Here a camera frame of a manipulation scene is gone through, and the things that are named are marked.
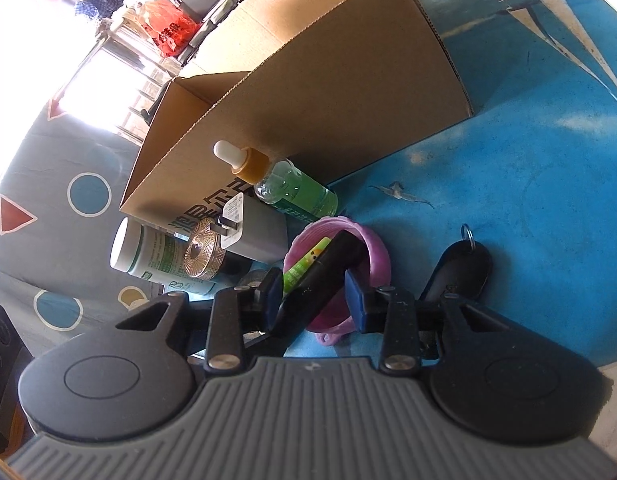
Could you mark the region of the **black cylindrical pen tool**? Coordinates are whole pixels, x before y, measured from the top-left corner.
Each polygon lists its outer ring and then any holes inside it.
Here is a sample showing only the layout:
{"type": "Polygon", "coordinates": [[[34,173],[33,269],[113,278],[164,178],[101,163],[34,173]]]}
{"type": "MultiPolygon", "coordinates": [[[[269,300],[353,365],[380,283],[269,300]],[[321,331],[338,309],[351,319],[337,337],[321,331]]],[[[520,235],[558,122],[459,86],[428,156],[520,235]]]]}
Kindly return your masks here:
{"type": "Polygon", "coordinates": [[[287,348],[344,286],[345,272],[355,268],[356,260],[365,252],[365,244],[351,233],[341,231],[337,234],[295,289],[284,297],[273,329],[246,348],[249,360],[261,356],[282,358],[287,348]]]}

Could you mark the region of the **red plastic bag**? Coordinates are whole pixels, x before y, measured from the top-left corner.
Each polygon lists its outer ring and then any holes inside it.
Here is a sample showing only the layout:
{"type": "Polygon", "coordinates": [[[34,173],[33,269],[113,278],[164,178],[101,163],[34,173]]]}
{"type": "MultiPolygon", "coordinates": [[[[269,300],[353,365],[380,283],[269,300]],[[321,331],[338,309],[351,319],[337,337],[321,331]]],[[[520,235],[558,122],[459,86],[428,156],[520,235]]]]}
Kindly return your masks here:
{"type": "Polygon", "coordinates": [[[171,0],[141,3],[139,18],[163,58],[182,53],[201,27],[171,0]]]}

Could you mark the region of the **green small tube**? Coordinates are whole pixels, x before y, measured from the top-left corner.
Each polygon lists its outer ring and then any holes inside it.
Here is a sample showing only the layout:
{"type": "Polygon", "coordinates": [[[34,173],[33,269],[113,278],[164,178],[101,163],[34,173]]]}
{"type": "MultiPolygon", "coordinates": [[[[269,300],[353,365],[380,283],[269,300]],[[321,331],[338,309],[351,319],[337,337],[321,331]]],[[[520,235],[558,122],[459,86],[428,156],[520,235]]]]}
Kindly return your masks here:
{"type": "Polygon", "coordinates": [[[317,258],[328,247],[331,240],[328,236],[322,237],[319,242],[310,249],[302,258],[299,258],[293,266],[284,272],[284,295],[287,295],[291,290],[295,289],[300,279],[304,276],[307,270],[313,265],[317,258]]]}

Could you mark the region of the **black key fob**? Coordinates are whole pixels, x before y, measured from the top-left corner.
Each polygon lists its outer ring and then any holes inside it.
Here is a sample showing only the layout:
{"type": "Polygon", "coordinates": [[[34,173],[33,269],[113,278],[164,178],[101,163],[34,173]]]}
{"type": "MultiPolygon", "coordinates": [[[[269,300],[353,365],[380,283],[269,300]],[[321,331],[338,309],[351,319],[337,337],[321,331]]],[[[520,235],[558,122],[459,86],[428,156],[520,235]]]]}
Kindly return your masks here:
{"type": "Polygon", "coordinates": [[[493,271],[493,257],[478,242],[468,223],[460,228],[461,240],[451,244],[439,258],[420,300],[434,302],[446,295],[476,301],[482,296],[493,271]]]}

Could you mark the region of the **large cardboard box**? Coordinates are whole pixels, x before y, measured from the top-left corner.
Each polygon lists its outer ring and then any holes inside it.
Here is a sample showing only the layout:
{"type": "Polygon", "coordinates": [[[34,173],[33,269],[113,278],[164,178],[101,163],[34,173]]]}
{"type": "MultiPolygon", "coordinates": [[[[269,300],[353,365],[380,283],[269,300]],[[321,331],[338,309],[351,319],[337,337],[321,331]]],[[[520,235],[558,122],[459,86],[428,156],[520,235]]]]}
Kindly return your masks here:
{"type": "Polygon", "coordinates": [[[246,190],[226,140],[337,181],[473,113],[419,0],[244,0],[167,84],[121,202],[186,234],[246,190]]]}

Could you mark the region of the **gold round lid jar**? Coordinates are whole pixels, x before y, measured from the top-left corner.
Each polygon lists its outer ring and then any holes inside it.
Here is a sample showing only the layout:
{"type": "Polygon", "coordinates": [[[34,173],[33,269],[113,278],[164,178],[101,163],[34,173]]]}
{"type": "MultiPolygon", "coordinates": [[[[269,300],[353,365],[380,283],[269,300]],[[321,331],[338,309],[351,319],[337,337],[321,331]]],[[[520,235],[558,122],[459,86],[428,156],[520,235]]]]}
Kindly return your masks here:
{"type": "Polygon", "coordinates": [[[213,230],[215,222],[202,219],[189,236],[184,255],[184,268],[190,278],[209,281],[220,273],[226,252],[220,246],[220,234],[213,230]]]}

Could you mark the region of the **white green supplement bottle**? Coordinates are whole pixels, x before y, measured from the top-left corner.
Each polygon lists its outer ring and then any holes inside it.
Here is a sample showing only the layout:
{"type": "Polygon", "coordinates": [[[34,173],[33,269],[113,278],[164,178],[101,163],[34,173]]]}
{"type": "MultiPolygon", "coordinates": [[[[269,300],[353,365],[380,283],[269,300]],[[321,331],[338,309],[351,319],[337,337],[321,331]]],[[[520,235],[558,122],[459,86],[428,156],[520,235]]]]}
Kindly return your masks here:
{"type": "Polygon", "coordinates": [[[202,296],[217,292],[220,285],[214,281],[190,278],[185,269],[187,246],[180,237],[126,217],[113,240],[110,267],[166,289],[202,296]]]}

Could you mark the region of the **green dropper bottle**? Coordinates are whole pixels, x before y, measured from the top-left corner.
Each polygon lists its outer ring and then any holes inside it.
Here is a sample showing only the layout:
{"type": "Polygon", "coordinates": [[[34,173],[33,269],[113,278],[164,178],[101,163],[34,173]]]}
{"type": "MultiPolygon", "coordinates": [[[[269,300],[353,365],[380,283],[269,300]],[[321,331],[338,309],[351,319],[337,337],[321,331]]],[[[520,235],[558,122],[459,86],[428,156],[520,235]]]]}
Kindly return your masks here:
{"type": "Polygon", "coordinates": [[[255,148],[238,148],[226,140],[217,141],[213,153],[237,178],[252,185],[262,202],[288,216],[313,222],[337,214],[337,194],[289,159],[271,160],[255,148]]]}

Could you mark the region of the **white power adapter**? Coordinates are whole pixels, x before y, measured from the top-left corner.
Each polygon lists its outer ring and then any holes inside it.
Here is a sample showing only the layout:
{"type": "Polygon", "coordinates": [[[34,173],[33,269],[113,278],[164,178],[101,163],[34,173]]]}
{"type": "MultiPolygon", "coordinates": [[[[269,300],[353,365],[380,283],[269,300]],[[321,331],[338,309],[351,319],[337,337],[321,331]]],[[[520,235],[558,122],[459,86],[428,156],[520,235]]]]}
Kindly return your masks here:
{"type": "Polygon", "coordinates": [[[286,216],[244,193],[228,200],[211,229],[223,250],[260,263],[276,263],[289,249],[286,216]]]}

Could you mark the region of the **grey patterned bed quilt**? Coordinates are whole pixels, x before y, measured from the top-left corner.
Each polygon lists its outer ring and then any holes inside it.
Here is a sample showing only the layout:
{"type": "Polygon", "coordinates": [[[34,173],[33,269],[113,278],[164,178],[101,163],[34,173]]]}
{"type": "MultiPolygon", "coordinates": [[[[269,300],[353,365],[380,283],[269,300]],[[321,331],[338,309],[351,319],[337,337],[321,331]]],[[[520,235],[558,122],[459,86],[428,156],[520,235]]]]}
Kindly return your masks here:
{"type": "Polygon", "coordinates": [[[36,356],[162,292],[110,266],[137,153],[122,136],[42,110],[2,177],[0,305],[36,356]]]}

